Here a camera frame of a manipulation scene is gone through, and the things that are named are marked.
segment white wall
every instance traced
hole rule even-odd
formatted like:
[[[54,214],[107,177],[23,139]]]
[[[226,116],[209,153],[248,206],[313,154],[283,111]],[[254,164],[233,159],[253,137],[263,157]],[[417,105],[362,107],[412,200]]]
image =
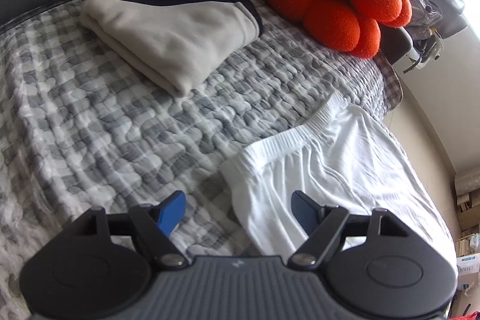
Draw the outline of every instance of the white wall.
[[[433,125],[456,172],[480,166],[480,40],[466,28],[445,40],[437,61],[403,75],[410,65],[403,58],[394,68]]]

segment folded garment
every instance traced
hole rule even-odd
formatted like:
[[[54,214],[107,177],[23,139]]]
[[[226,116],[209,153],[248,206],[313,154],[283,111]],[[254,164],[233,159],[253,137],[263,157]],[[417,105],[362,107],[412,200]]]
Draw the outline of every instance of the folded garment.
[[[80,21],[179,97],[262,33],[250,0],[85,0]]]
[[[290,200],[371,214],[387,208],[457,269],[450,232],[410,162],[382,126],[334,93],[305,124],[257,141],[220,166],[238,220],[264,255],[286,261],[307,239]],[[350,247],[364,241],[347,238]]]

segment bed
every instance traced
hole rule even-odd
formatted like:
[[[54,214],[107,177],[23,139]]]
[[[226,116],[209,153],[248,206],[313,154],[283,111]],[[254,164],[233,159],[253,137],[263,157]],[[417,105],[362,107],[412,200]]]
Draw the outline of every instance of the bed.
[[[60,0],[0,28],[0,318],[23,319],[22,265],[92,205],[123,212],[174,190],[188,208],[172,241],[189,257],[258,253],[219,165],[305,122],[334,91],[381,122],[402,100],[379,53],[321,46],[252,0],[265,33],[186,98],[172,98],[80,25]]]

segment box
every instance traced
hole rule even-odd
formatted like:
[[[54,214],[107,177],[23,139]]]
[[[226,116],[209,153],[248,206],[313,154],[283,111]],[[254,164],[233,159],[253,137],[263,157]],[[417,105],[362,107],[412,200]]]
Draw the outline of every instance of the box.
[[[457,258],[458,281],[457,289],[478,286],[480,270],[480,253]]]

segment quilted bedspread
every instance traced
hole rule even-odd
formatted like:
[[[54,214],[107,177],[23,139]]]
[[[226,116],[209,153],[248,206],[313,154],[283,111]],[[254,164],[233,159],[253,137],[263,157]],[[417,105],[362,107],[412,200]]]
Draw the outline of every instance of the quilted bedspread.
[[[83,0],[0,35],[0,319],[24,319],[22,265],[91,205],[125,212],[173,190],[189,257],[255,251],[217,167],[302,124],[333,91],[381,120],[402,91],[382,55],[324,48],[252,0],[265,33],[174,99],[79,23]]]

